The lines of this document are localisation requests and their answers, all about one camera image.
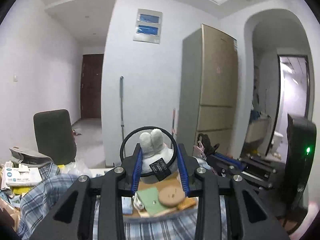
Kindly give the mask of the blue tissue pack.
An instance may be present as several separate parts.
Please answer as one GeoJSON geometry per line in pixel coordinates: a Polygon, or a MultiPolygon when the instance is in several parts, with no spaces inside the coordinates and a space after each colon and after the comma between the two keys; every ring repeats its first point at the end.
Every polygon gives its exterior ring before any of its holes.
{"type": "Polygon", "coordinates": [[[121,204],[122,204],[122,212],[124,215],[132,215],[133,214],[132,198],[122,197],[121,204]]]}

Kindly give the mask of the yellow blue small box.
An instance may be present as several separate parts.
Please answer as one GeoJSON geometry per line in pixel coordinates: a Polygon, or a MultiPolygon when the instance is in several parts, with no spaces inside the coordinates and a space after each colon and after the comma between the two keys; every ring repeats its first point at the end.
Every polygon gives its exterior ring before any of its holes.
{"type": "Polygon", "coordinates": [[[186,197],[180,204],[177,205],[177,209],[182,211],[194,207],[197,204],[197,198],[186,197]]]}

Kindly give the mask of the round tan cookie plush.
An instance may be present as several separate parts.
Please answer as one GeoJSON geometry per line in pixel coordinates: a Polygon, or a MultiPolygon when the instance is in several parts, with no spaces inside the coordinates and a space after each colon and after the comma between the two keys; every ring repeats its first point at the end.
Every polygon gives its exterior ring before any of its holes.
{"type": "Polygon", "coordinates": [[[175,207],[185,199],[185,192],[178,186],[167,186],[159,191],[159,202],[167,207],[175,207]]]}

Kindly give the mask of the green snap pouch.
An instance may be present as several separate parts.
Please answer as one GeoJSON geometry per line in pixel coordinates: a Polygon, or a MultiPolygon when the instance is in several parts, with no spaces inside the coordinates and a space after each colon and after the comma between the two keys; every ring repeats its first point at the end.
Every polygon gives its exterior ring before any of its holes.
{"type": "Polygon", "coordinates": [[[155,216],[161,212],[167,211],[168,208],[162,205],[158,200],[159,191],[156,187],[137,191],[137,196],[142,202],[144,209],[150,216],[155,216]]]}

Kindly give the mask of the beige cabinet in doorway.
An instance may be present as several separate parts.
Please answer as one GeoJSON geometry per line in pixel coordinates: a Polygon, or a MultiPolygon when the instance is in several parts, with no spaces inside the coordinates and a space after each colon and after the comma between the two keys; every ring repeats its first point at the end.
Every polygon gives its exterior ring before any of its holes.
{"type": "Polygon", "coordinates": [[[272,119],[269,115],[253,120],[248,126],[245,143],[261,145],[270,130],[271,123],[272,119]]]}

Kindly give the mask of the brown paper bag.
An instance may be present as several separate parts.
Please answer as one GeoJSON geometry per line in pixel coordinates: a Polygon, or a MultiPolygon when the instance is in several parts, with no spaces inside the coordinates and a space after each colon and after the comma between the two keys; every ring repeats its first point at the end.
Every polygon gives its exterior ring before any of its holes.
{"type": "Polygon", "coordinates": [[[1,215],[4,215],[4,221],[8,222],[15,232],[20,223],[20,211],[3,199],[0,199],[1,215]]]}

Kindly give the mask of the white blue box stack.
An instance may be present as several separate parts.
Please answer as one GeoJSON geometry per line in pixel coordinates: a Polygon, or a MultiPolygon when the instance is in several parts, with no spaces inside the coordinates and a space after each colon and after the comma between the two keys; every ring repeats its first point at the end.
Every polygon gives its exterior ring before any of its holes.
{"type": "Polygon", "coordinates": [[[37,167],[4,169],[4,183],[9,187],[35,186],[41,181],[42,177],[37,167]]]}

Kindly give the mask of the gold refrigerator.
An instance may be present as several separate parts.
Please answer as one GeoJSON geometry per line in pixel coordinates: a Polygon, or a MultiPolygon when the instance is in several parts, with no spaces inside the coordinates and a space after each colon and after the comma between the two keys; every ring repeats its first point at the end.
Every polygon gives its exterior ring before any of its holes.
{"type": "Polygon", "coordinates": [[[208,135],[219,152],[230,152],[238,92],[236,39],[202,24],[182,44],[177,142],[195,155],[197,137],[208,135]]]}

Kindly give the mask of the cardboard tray box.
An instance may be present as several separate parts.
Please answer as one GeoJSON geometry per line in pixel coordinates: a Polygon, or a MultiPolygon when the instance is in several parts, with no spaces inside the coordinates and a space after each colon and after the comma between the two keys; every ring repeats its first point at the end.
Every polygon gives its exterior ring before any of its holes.
{"type": "Polygon", "coordinates": [[[198,198],[183,196],[182,186],[177,178],[155,184],[139,183],[138,191],[131,198],[131,212],[126,207],[125,218],[153,218],[197,207],[198,198]]]}

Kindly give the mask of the grey folded bag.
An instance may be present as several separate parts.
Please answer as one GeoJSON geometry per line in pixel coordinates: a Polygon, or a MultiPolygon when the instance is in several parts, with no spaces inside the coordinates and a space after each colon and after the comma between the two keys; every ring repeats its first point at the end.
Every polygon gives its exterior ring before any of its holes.
{"type": "Polygon", "coordinates": [[[42,167],[53,162],[51,157],[27,148],[14,146],[9,150],[11,152],[10,160],[15,165],[23,164],[28,167],[42,167]]]}

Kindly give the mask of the dark green chair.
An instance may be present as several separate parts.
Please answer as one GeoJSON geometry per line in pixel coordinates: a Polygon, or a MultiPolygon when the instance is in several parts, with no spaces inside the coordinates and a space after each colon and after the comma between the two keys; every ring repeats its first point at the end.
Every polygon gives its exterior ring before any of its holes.
{"type": "Polygon", "coordinates": [[[37,149],[56,165],[75,161],[76,143],[69,111],[58,109],[36,113],[33,117],[37,149]]]}

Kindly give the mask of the brown wooden door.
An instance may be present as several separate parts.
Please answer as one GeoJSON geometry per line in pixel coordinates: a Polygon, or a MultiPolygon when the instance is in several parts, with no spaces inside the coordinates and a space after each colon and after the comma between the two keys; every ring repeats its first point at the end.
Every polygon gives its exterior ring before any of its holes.
{"type": "Polygon", "coordinates": [[[81,119],[101,119],[103,59],[103,54],[83,56],[80,88],[81,119]]]}

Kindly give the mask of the grey electrical panel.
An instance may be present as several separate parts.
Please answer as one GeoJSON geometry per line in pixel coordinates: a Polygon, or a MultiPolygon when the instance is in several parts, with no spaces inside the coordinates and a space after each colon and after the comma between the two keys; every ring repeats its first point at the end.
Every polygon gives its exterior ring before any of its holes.
{"type": "Polygon", "coordinates": [[[133,40],[160,44],[162,21],[162,12],[138,9],[133,40]]]}

